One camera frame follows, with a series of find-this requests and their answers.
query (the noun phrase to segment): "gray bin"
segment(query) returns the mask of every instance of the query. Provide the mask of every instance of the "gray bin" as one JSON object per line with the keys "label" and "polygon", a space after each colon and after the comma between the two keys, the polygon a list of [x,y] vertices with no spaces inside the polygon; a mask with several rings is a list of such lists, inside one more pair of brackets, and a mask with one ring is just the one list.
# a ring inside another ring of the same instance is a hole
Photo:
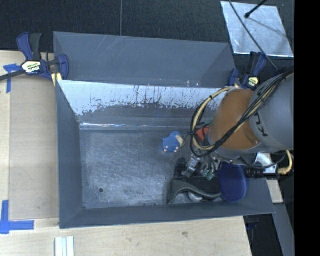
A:
{"label": "gray bin", "polygon": [[60,228],[274,213],[265,179],[249,180],[237,203],[180,194],[167,204],[190,142],[164,152],[163,138],[186,137],[195,108],[227,85],[235,67],[228,44],[55,32],[54,53],[70,64],[56,85]]}

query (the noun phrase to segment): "dark background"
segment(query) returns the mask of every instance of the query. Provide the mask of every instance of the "dark background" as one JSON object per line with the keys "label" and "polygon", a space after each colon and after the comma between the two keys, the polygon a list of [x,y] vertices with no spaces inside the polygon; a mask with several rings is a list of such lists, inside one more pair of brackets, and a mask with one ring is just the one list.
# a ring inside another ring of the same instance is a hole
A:
{"label": "dark background", "polygon": [[[260,0],[233,0],[258,4]],[[295,0],[268,0],[278,8],[293,54],[295,52]],[[229,43],[219,0],[2,0],[0,1],[0,50],[17,51],[23,32],[42,33],[41,52],[53,52],[53,32],[73,32],[131,37]],[[249,56],[234,55],[236,67],[248,65]],[[293,66],[291,58],[271,57],[278,69]],[[267,63],[260,81],[271,78]],[[295,228],[293,175],[279,181],[293,230]],[[253,256],[281,256],[271,215],[245,217],[256,223],[248,232]]]}

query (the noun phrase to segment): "red object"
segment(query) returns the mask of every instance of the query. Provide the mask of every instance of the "red object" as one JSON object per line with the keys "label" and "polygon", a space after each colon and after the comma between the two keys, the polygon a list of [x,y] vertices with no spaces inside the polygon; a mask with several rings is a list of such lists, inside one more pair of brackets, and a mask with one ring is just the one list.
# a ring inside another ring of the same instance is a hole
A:
{"label": "red object", "polygon": [[204,141],[205,137],[204,135],[207,135],[207,133],[209,132],[209,126],[205,127],[205,128],[201,128],[199,129],[195,135],[201,140]]}

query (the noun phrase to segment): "wooden surface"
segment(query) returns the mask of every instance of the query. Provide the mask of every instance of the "wooden surface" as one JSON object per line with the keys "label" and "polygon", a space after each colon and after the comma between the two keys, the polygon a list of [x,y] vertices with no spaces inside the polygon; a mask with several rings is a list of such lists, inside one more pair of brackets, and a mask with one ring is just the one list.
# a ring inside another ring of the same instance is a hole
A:
{"label": "wooden surface", "polygon": [[[20,65],[24,59],[19,51],[0,52],[1,67]],[[9,219],[56,218],[59,216],[59,190],[55,88],[49,80],[26,75],[11,79],[11,93],[6,93],[6,84],[6,80],[1,82],[1,96],[10,104],[1,104],[4,109],[1,116],[6,120],[3,127],[7,128],[1,135],[8,139],[10,131],[10,187],[6,196],[10,201]],[[8,155],[8,144],[4,152]],[[3,162],[7,163],[3,167],[7,177],[8,161]]]}
{"label": "wooden surface", "polygon": [[[24,59],[20,52],[0,51],[0,56],[2,66],[15,63],[14,58]],[[16,81],[28,78],[23,75],[16,78]],[[6,84],[6,81],[0,82],[0,203],[9,198],[10,189],[11,95],[6,94]],[[272,186],[273,191],[276,191],[277,184]],[[76,256],[252,255],[243,217],[229,217],[63,230],[59,229],[59,218],[37,219],[34,230],[0,234],[0,256],[53,256],[55,237],[68,236],[74,236]]]}

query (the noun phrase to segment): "black stand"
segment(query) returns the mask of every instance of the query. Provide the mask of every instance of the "black stand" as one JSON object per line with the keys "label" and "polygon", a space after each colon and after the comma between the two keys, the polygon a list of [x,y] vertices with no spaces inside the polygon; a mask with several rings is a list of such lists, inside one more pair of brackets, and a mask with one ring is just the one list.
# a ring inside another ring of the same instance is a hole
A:
{"label": "black stand", "polygon": [[268,0],[263,0],[261,3],[259,3],[256,7],[254,7],[251,11],[247,12],[244,17],[247,19],[250,17],[250,15],[256,10],[258,9],[260,6],[262,6],[266,1]]}

